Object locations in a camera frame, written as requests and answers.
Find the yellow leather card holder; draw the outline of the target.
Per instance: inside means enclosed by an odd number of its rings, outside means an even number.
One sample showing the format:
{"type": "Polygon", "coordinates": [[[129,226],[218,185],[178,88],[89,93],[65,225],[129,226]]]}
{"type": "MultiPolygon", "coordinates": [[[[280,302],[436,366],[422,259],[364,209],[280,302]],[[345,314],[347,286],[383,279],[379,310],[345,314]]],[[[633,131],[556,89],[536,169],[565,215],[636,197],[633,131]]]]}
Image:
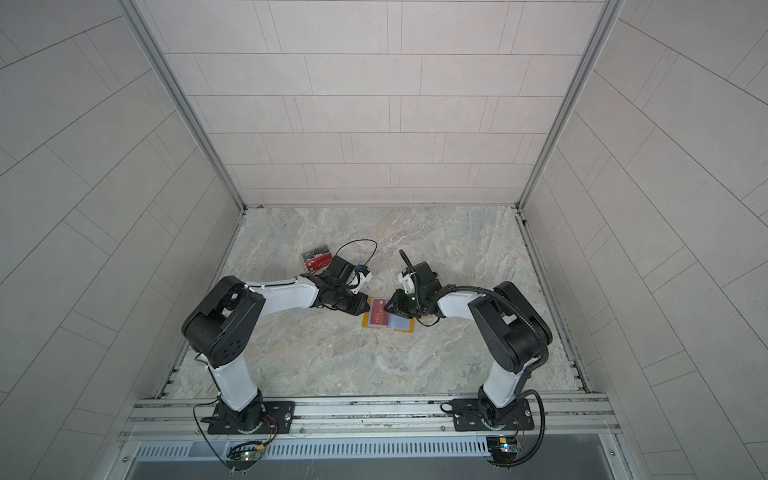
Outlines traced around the yellow leather card holder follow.
{"type": "Polygon", "coordinates": [[[401,318],[391,315],[389,328],[370,328],[368,326],[368,316],[370,310],[363,315],[362,327],[368,329],[394,331],[400,333],[412,333],[414,331],[415,320],[411,318],[401,318]]]}

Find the red VIP card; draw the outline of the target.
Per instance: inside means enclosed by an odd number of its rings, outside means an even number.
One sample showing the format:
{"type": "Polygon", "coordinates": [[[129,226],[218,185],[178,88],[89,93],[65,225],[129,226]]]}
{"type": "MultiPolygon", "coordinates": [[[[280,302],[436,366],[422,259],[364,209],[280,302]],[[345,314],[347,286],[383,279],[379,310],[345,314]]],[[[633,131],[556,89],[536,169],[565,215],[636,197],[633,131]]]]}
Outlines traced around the red VIP card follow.
{"type": "Polygon", "coordinates": [[[302,255],[306,269],[309,272],[319,272],[327,268],[332,261],[332,254],[308,256],[302,255]]]}

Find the black VIP card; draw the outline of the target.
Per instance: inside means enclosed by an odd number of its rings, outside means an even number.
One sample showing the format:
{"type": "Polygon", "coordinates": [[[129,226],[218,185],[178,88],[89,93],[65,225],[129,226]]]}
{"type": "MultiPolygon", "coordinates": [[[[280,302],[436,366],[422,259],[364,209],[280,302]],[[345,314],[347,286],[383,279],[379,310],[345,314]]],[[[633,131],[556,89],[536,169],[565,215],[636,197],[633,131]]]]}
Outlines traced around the black VIP card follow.
{"type": "Polygon", "coordinates": [[[329,254],[329,253],[330,253],[330,250],[329,250],[328,246],[327,245],[322,245],[322,246],[312,247],[310,249],[305,250],[303,252],[303,255],[308,255],[308,256],[312,257],[312,256],[315,256],[315,255],[325,255],[325,254],[329,254]]]}

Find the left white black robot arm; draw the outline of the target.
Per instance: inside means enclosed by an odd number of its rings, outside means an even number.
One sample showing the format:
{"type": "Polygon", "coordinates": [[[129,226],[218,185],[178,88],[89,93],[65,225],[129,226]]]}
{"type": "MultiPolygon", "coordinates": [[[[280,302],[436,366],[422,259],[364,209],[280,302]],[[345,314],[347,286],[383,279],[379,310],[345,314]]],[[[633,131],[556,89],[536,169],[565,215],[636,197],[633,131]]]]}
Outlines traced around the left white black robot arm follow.
{"type": "Polygon", "coordinates": [[[219,391],[214,414],[204,422],[227,432],[251,433],[266,419],[262,393],[244,359],[261,317],[311,308],[360,316],[370,310],[361,288],[371,278],[366,265],[335,256],[321,272],[290,280],[258,284],[233,275],[220,279],[181,327],[219,391]]]}

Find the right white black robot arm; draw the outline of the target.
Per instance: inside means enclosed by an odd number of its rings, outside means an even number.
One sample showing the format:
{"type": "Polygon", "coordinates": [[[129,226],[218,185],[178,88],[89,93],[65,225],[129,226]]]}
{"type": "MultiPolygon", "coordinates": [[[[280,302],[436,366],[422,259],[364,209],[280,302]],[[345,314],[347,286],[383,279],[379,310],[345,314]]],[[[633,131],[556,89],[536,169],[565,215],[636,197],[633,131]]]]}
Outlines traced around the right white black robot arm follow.
{"type": "Polygon", "coordinates": [[[493,359],[478,393],[481,418],[492,428],[511,423],[514,409],[526,396],[526,381],[549,358],[551,329],[510,281],[492,289],[444,286],[427,263],[406,260],[405,264],[398,275],[401,287],[384,310],[417,321],[425,317],[473,321],[493,359]]]}

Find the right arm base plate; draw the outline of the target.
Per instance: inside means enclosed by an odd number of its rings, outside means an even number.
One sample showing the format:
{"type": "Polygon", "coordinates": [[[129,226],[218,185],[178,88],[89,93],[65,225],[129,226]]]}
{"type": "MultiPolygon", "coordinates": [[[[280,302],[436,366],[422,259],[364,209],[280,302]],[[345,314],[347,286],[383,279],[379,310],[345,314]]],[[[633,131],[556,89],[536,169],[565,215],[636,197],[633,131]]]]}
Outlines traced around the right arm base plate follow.
{"type": "Polygon", "coordinates": [[[453,418],[457,432],[530,431],[535,427],[529,403],[522,398],[503,408],[496,407],[490,400],[458,398],[443,402],[440,409],[453,418]]]}

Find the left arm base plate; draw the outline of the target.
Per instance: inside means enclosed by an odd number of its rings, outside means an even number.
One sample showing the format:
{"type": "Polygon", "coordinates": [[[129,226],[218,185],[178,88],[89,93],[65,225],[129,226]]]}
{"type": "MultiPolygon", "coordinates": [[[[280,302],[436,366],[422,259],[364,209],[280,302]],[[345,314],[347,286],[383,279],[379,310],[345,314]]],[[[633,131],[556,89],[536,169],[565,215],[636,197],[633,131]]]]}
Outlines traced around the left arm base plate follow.
{"type": "Polygon", "coordinates": [[[236,412],[219,401],[213,414],[201,419],[207,434],[250,435],[290,432],[296,404],[292,401],[257,401],[236,412]]]}

